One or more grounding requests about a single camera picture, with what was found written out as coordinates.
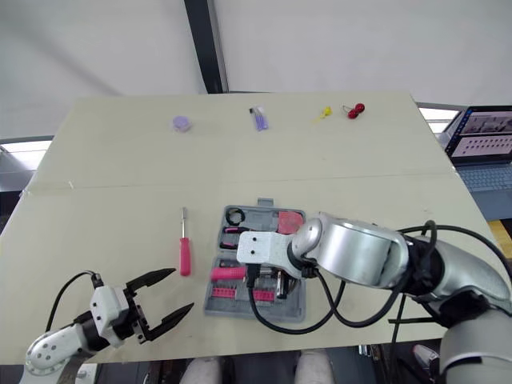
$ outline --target red cherry toy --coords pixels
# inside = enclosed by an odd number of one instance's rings
[[[348,116],[348,118],[356,118],[357,116],[359,116],[359,112],[357,112],[356,110],[349,110],[349,113],[346,115]]]
[[[360,114],[365,110],[365,105],[362,102],[359,102],[355,105],[354,109]]]

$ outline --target laptop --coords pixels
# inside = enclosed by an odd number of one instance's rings
[[[512,218],[512,106],[470,106],[445,152],[487,221]]]

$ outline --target pink tool handle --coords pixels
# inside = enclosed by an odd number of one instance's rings
[[[211,270],[210,280],[242,280],[246,276],[246,268],[244,266],[234,266],[231,268],[215,267]]]
[[[219,288],[215,287],[211,291],[212,298],[234,298],[237,293],[235,288]]]
[[[274,300],[274,292],[271,290],[253,290],[253,296],[257,302],[272,302]]]
[[[188,276],[190,274],[189,238],[179,239],[179,274],[181,276]]]

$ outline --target tool holder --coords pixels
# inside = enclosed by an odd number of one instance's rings
[[[222,213],[218,233],[217,255],[212,269],[221,267],[244,267],[237,262],[237,250],[222,248],[221,244],[236,246],[240,233],[226,231],[227,227],[242,227],[257,231],[276,232],[279,226],[279,212],[295,212],[306,220],[301,210],[274,207],[274,200],[260,198],[257,206],[226,206]],[[273,322],[301,322],[306,316],[306,281],[297,280],[296,286],[286,298],[278,298],[278,279],[273,275],[263,275],[254,288],[254,297],[260,313]],[[250,308],[249,295],[244,280],[222,279],[210,281],[206,288],[205,314],[254,318]]]

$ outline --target window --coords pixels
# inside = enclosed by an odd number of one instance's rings
[[[463,106],[418,103],[419,111],[435,134],[443,132],[448,125],[465,109]]]
[[[1,144],[0,150],[10,154],[24,170],[36,170],[50,144],[51,140],[12,142]]]

